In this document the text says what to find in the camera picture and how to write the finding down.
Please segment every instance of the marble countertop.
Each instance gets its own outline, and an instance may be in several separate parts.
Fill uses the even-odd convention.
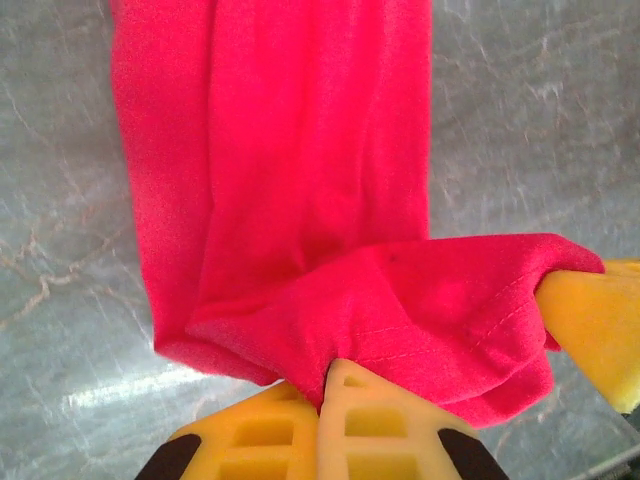
[[[553,231],[640,256],[640,2],[434,0],[436,237]],[[109,86],[105,0],[0,5],[0,477],[133,478],[258,389],[156,356]],[[572,362],[482,433],[514,480],[640,444]]]

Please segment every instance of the folded cloth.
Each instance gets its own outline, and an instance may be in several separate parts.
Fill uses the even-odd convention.
[[[295,384],[336,357],[475,426],[545,395],[553,235],[427,239],[430,3],[113,2],[113,89],[156,350]]]

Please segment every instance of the gray marble surface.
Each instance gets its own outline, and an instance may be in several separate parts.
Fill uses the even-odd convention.
[[[104,0],[0,0],[0,478],[133,478],[257,391],[157,357]],[[432,231],[555,231],[640,256],[640,2],[435,0]],[[572,363],[483,438],[514,480],[640,444]]]

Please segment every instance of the stitching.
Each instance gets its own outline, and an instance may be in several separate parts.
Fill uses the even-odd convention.
[[[405,358],[405,357],[413,357],[415,355],[420,355],[423,353],[428,353],[431,350],[416,350],[414,352],[409,352],[409,353],[402,353],[399,355],[392,355],[390,357],[380,357],[380,358],[367,358],[365,360],[362,360],[362,363],[379,363],[379,362],[384,362],[386,360],[394,360],[396,358]]]
[[[365,335],[373,335],[374,333],[383,333],[383,332],[389,332],[391,330],[404,330],[406,328],[409,328],[410,325],[401,325],[398,327],[387,327],[387,328],[382,328],[380,330],[370,330],[368,332],[360,332],[360,333],[356,333],[356,337],[363,337]]]
[[[485,333],[482,338],[480,338],[480,340],[478,340],[478,343],[476,343],[472,348],[471,348],[471,352],[473,352],[474,350],[476,350],[480,344],[482,342],[484,342],[487,338],[489,338],[489,336],[491,336],[491,334],[498,328],[500,327],[500,325],[502,325],[504,322],[506,322],[507,320],[509,320],[510,318],[512,318],[514,315],[516,315],[518,312],[520,312],[521,310],[524,310],[527,306],[529,305],[529,302],[523,303],[522,305],[520,305],[518,308],[516,308],[514,311],[512,311],[509,315],[503,317],[498,323],[496,323],[487,333]]]
[[[527,270],[526,272],[524,272],[522,275],[520,275],[518,278],[516,278],[515,280],[511,281],[508,285],[505,285],[504,287],[502,287],[500,289],[500,291],[498,291],[498,293],[496,293],[493,297],[491,297],[489,300],[487,300],[485,302],[485,305],[493,302],[496,298],[498,298],[500,295],[502,295],[504,292],[506,292],[507,290],[509,290],[511,287],[513,287],[516,283],[518,283],[520,280],[522,280],[523,278],[529,276],[530,274],[539,271],[540,268],[532,268],[531,270]]]

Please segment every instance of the red cloth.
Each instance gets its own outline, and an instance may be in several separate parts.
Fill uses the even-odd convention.
[[[602,264],[551,235],[427,240],[430,8],[114,5],[159,353],[316,405],[349,358],[476,426],[549,392],[534,289]]]

